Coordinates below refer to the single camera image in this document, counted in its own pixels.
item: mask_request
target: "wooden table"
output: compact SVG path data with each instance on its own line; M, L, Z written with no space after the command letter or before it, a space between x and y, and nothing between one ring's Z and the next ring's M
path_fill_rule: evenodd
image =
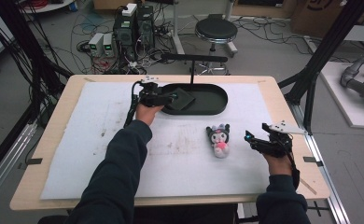
M189 83L190 76L157 76L162 82ZM81 90L87 82L135 82L143 76L73 76L69 79L63 95L57 104L46 130L40 139L33 159L42 158L42 162L29 165L11 200L13 210L37 209L70 209L77 205L78 200L40 200L42 189L48 178L49 168L63 137L63 131L77 104ZM195 83L257 83L263 95L272 120L285 120L296 124L287 106L282 92L273 77L251 76L196 76ZM293 134L293 150L295 161L301 170L301 184L298 193L307 200L326 199L329 189L315 162L305 162L303 157L313 157L302 135ZM248 203L254 202L257 196L200 196L135 199L135 205L166 205L166 204L196 204L196 203Z

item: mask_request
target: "dark blue sleeve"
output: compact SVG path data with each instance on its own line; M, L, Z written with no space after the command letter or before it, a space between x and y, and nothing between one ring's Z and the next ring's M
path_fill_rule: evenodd
M132 223L134 195L151 137L140 120L118 131L65 223Z
M305 198L297 194L290 175L271 175L266 193L258 196L257 209L260 224L310 223Z

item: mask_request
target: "black stool seat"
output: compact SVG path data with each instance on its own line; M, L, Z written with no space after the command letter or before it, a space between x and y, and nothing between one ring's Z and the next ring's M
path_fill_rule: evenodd
M230 21L207 18L197 22L196 35L209 42L225 44L237 36L237 27Z

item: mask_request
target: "black tray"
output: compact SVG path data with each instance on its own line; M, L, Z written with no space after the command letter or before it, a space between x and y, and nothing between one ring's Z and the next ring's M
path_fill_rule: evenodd
M195 100L183 109L174 109L173 104L177 104L178 100L182 100L176 99L170 105L166 105L162 112L170 115L216 115L221 113L228 103L228 94L222 88L213 84L168 84L162 87L161 93L171 94L178 88L194 97Z

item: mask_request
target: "doll's face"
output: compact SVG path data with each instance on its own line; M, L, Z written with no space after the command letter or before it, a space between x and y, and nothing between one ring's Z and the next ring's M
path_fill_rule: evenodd
M211 142L212 143L226 142L227 139L228 139L228 136L223 132L213 133L211 135Z

